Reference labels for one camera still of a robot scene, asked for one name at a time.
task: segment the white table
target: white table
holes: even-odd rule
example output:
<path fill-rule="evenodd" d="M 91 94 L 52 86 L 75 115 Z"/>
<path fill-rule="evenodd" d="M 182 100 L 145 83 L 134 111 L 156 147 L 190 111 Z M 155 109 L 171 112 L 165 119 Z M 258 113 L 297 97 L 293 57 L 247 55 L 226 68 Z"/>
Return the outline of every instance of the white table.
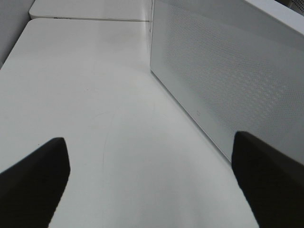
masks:
<path fill-rule="evenodd" d="M 50 228 L 257 227 L 230 164 L 151 74 L 146 26 L 31 21 L 0 71 L 0 171 L 63 136 Z"/>
<path fill-rule="evenodd" d="M 152 0 L 36 0 L 31 18 L 148 21 Z"/>

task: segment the white wall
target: white wall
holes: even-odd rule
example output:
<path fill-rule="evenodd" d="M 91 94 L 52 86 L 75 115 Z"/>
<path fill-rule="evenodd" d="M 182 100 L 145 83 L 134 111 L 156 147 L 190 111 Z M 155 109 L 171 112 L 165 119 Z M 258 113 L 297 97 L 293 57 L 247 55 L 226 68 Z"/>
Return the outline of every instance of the white wall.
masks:
<path fill-rule="evenodd" d="M 0 0 L 0 62 L 4 63 L 29 21 L 29 9 L 33 2 Z"/>

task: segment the scratch mark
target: scratch mark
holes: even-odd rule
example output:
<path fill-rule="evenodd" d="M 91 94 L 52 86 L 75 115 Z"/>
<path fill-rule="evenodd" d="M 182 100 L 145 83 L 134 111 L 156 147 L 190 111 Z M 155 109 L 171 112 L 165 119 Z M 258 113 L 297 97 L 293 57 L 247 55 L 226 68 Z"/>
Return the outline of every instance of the scratch mark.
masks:
<path fill-rule="evenodd" d="M 111 119 L 111 122 L 110 122 L 110 126 L 109 126 L 109 130 L 108 130 L 108 132 L 106 134 L 105 141 L 104 141 L 104 149 L 103 149 L 103 173 L 104 173 L 104 168 L 105 168 L 105 163 L 104 163 L 105 162 L 105 146 L 106 146 L 106 142 L 108 141 L 110 130 L 112 128 L 112 123 L 113 123 L 114 116 L 115 116 L 115 114 L 113 114 L 113 116 L 112 116 L 112 119 Z"/>
<path fill-rule="evenodd" d="M 110 134 L 110 130 L 111 130 L 111 128 L 112 128 L 112 124 L 113 124 L 113 119 L 114 119 L 114 117 L 115 117 L 115 113 L 113 114 L 113 116 L 112 116 L 112 119 L 111 119 L 111 122 L 110 122 L 110 126 L 109 126 L 109 130 L 108 130 L 108 132 L 107 132 L 107 134 L 106 134 L 106 137 L 105 137 L 105 141 L 104 141 L 104 151 L 103 151 L 103 168 L 102 168 L 102 170 L 103 170 L 103 186 L 102 186 L 102 189 L 104 190 L 104 181 L 105 181 L 105 175 L 104 175 L 104 169 L 105 169 L 105 146 L 106 146 L 106 142 L 107 142 L 107 140 L 108 140 L 108 137 L 109 137 L 109 134 Z M 102 227 L 104 227 L 104 210 L 105 210 L 105 204 L 103 204 L 103 219 L 102 219 Z"/>

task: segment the perforated panel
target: perforated panel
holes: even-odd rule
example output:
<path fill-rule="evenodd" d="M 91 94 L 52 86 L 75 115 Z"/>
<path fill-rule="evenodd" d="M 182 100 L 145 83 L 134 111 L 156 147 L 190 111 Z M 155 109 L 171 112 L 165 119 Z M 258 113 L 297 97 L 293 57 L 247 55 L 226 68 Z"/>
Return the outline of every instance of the perforated panel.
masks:
<path fill-rule="evenodd" d="M 229 158 L 234 134 L 242 130 L 304 162 L 304 144 L 293 137 L 304 119 L 303 52 L 274 41 L 276 34 L 270 39 L 258 24 L 248 31 L 231 19 L 226 24 L 198 14 L 190 10 L 195 0 L 183 6 L 169 2 L 155 5 L 151 67 L 157 77 Z M 202 7 L 218 13 L 224 10 L 220 2 L 205 1 Z M 242 7 L 244 23 L 263 16 Z M 282 38 L 293 33 L 270 17 L 262 19 L 269 29 L 280 26 Z M 304 44 L 303 37 L 297 39 Z"/>
<path fill-rule="evenodd" d="M 292 0 L 292 7 L 304 14 L 304 0 Z"/>

